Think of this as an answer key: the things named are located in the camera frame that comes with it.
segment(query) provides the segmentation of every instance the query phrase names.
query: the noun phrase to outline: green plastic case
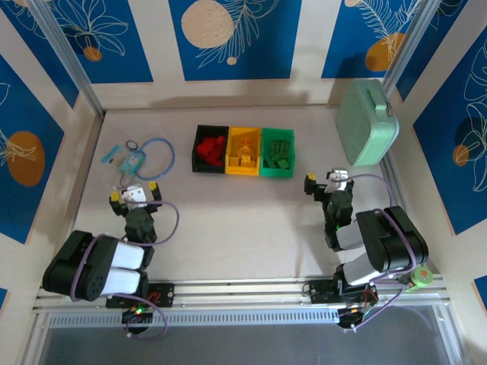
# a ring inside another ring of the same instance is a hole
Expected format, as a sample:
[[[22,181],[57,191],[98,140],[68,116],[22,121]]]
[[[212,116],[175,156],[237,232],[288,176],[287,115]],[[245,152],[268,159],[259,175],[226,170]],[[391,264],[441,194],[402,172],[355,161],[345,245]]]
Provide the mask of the green plastic case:
[[[352,81],[340,105],[336,127],[354,166],[379,163],[399,134],[399,122],[378,80]]]

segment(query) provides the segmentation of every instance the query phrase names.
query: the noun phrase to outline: green bin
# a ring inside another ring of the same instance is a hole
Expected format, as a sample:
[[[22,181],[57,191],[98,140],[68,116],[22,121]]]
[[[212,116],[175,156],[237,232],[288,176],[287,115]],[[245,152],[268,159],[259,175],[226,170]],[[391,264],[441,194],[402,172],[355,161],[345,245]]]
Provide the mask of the green bin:
[[[285,156],[275,152],[277,144],[282,148]],[[294,131],[292,129],[262,128],[261,176],[292,177],[295,160]]]

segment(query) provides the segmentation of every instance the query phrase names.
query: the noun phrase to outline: black ring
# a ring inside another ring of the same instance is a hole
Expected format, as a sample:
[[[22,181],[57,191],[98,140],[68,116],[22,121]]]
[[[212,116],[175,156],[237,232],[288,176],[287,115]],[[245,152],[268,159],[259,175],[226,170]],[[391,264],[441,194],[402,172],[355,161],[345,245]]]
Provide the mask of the black ring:
[[[126,146],[126,147],[127,147],[129,150],[131,150],[131,151],[136,151],[136,150],[138,150],[138,144],[137,144],[137,142],[136,142],[136,141],[128,140],[127,142],[125,142],[125,146]]]

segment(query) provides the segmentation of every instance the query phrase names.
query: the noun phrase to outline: red toy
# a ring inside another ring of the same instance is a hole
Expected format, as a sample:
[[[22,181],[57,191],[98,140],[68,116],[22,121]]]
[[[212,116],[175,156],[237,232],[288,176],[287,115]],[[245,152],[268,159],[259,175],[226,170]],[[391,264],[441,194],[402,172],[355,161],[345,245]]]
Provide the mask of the red toy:
[[[225,137],[220,135],[218,138],[204,137],[202,143],[196,148],[200,158],[213,166],[223,166],[223,155]]]

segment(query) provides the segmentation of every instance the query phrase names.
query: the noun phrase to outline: table surface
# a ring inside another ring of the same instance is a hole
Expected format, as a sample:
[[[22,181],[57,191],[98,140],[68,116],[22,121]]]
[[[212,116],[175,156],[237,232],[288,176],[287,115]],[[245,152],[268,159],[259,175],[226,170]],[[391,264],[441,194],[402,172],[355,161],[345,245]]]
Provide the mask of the table surface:
[[[177,205],[181,218],[173,239],[156,248],[148,268],[149,278],[331,275],[339,263],[353,260],[364,250],[335,253],[326,246],[321,204],[304,194],[304,177],[315,172],[317,181],[325,183],[326,172],[333,167],[349,168],[351,174],[382,176],[379,166],[349,166],[335,116],[335,109],[323,106],[108,112],[75,229],[124,235],[125,221],[112,212],[108,203],[120,174],[100,160],[115,144],[133,140],[141,145],[149,138],[163,137],[175,147],[176,163],[157,181],[163,198]],[[198,124],[294,129],[294,177],[193,173],[191,152]],[[168,166],[170,150],[163,143],[155,142],[145,152],[147,160],[139,171],[141,175],[153,176]],[[355,181],[354,212],[382,208],[388,203],[387,191],[378,180]],[[153,217],[159,239],[165,238],[173,228],[174,212],[164,207]]]

